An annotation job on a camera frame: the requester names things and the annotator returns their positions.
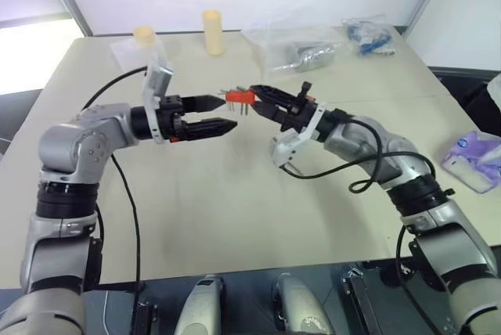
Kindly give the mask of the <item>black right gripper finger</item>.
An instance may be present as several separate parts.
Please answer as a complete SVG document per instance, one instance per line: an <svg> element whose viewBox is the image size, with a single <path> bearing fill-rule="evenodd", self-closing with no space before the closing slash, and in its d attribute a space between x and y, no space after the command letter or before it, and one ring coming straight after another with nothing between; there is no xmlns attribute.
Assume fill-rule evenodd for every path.
<svg viewBox="0 0 501 335"><path fill-rule="evenodd" d="M294 95L269 85L252 85L250 86L250 90L263 103L282 108L291 106L295 101Z"/></svg>
<svg viewBox="0 0 501 335"><path fill-rule="evenodd" d="M283 124L287 118L287 112L281 110L277 105L270 103L255 103L254 111L277 124Z"/></svg>

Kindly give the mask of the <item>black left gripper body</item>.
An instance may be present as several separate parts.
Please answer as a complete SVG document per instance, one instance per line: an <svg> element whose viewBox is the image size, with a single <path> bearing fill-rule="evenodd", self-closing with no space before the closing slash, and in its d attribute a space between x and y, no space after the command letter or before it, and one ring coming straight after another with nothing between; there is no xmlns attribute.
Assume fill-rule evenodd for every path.
<svg viewBox="0 0 501 335"><path fill-rule="evenodd" d="M181 142L188 139L187 123L183 120L188 105L188 97L181 97L180 95L165 96L160 101L160 108L157 110L157 122L160 133L165 140Z"/></svg>

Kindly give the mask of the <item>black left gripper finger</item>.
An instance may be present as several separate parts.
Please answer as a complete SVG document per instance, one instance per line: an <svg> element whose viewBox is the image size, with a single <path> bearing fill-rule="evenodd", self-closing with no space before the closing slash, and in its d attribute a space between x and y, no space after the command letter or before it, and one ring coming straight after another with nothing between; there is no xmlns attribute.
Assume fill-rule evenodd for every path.
<svg viewBox="0 0 501 335"><path fill-rule="evenodd" d="M184 113L205 113L225 105L225 100L214 95L196 95L182 97Z"/></svg>
<svg viewBox="0 0 501 335"><path fill-rule="evenodd" d="M184 124L184 137L186 141L210 139L223 136L232 131L238 123L229 119L214 117L193 123Z"/></svg>

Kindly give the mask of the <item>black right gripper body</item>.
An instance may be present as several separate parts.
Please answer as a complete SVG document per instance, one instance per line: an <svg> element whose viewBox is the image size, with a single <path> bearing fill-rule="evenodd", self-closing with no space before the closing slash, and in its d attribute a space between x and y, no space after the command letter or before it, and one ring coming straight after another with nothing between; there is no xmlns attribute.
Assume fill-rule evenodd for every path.
<svg viewBox="0 0 501 335"><path fill-rule="evenodd" d="M308 126L318 106L315 98L308 95L311 87L312 83L304 81L297 95L287 94L283 106L287 110L287 115L281 123L280 131L294 129L301 132L303 128Z"/></svg>

